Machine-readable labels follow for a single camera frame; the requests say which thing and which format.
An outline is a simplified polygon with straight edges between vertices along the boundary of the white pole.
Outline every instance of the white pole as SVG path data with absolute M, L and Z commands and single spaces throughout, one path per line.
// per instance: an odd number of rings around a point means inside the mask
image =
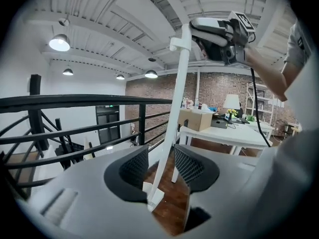
M 178 120 L 178 115 L 180 111 L 180 105 L 181 105 L 183 94 L 184 94 L 189 52 L 191 49 L 191 32 L 190 32 L 189 24 L 184 24 L 181 27 L 181 30 L 182 30 L 181 39 L 174 37 L 170 41 L 169 49 L 171 51 L 181 49 L 181 52 L 179 56 L 179 64 L 178 64 L 175 90 L 173 95 L 173 101 L 171 104 L 165 140 L 163 143 L 163 149 L 160 153 L 159 166 L 155 175 L 152 189 L 149 194 L 149 200 L 151 201 L 156 192 L 156 189 L 159 187 L 160 179 L 163 175 L 163 172 L 166 166 L 170 148 L 173 144 L 173 140 L 176 135 L 177 120 Z
M 199 93 L 199 79 L 200 79 L 200 68 L 197 68 L 197 85 L 196 85 L 196 95 L 195 95 L 195 103 L 197 101 L 198 105 L 198 93 Z

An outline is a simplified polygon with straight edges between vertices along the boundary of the gray t-shirt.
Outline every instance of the gray t-shirt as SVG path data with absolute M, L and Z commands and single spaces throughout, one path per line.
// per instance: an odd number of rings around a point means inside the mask
M 298 21 L 290 28 L 288 39 L 288 51 L 284 62 L 290 62 L 296 67 L 302 69 L 305 65 L 308 54 L 305 51 L 303 38 L 301 36 L 301 27 Z

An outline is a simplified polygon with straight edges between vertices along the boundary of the brick wall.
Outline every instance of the brick wall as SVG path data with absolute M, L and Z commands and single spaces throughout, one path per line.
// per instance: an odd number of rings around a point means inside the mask
M 184 96 L 194 100 L 196 93 L 197 75 L 193 73 L 187 74 Z M 163 98 L 172 99 L 176 81 L 176 74 L 159 76 L 157 79 L 142 78 L 134 81 L 129 81 L 126 84 L 126 95 L 135 97 Z M 238 94 L 242 109 L 245 112 L 246 105 L 246 90 L 247 83 L 251 83 L 251 76 L 226 74 L 226 73 L 201 73 L 199 85 L 199 101 L 209 106 L 218 107 L 221 112 L 224 112 L 223 104 L 227 94 Z M 259 78 L 256 78 L 256 83 L 262 84 Z M 272 94 L 267 91 L 266 97 L 271 98 Z M 266 110 L 270 110 L 270 105 L 265 105 Z M 170 105 L 147 105 L 146 114 L 155 114 L 170 110 Z M 139 116 L 139 106 L 126 106 L 125 118 L 132 119 Z M 265 114 L 266 121 L 269 120 L 269 114 Z M 157 125 L 168 119 L 168 115 L 156 117 L 146 120 L 146 128 Z M 279 128 L 275 135 L 282 133 L 284 122 L 295 123 L 294 113 L 285 102 L 285 107 L 274 107 L 272 126 Z M 160 126 L 148 133 L 145 138 L 150 139 L 166 129 L 166 125 Z M 160 136 L 150 144 L 154 144 L 164 137 Z

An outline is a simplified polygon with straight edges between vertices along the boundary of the person's arm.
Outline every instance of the person's arm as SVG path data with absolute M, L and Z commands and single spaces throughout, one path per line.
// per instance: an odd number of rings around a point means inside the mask
M 245 51 L 249 66 L 258 73 L 262 81 L 279 98 L 280 101 L 286 101 L 287 98 L 284 93 L 297 77 L 301 68 L 296 67 L 291 62 L 286 62 L 282 71 L 279 71 L 278 69 L 268 65 L 265 59 L 254 47 L 246 45 Z
M 254 47 L 251 47 L 249 44 L 245 47 L 248 65 L 258 73 L 263 82 L 280 101 L 287 100 L 285 91 L 297 77 L 304 65 L 304 53 L 296 41 L 296 24 L 290 29 L 287 57 L 285 58 L 285 65 L 281 71 L 267 64 L 265 59 Z

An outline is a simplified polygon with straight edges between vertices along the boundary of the wooden floor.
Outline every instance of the wooden floor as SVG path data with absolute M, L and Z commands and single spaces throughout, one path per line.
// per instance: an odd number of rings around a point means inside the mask
M 278 146 L 278 142 L 273 137 L 270 138 L 273 146 Z M 231 146 L 222 145 L 214 142 L 192 139 L 192 146 L 202 149 L 213 150 L 221 153 L 228 154 Z M 240 155 L 256 156 L 260 150 L 256 149 L 242 149 Z M 157 167 L 154 166 L 149 169 L 147 173 L 146 182 L 153 183 Z M 152 212 L 156 220 L 164 227 L 164 229 L 172 236 L 183 233 L 184 219 L 186 214 L 186 206 L 188 202 L 188 187 L 184 183 L 181 176 L 178 176 L 176 183 L 171 182 L 171 177 L 174 171 L 174 154 L 170 154 L 164 174 L 159 184 L 159 189 L 164 191 L 165 195 L 163 200 Z

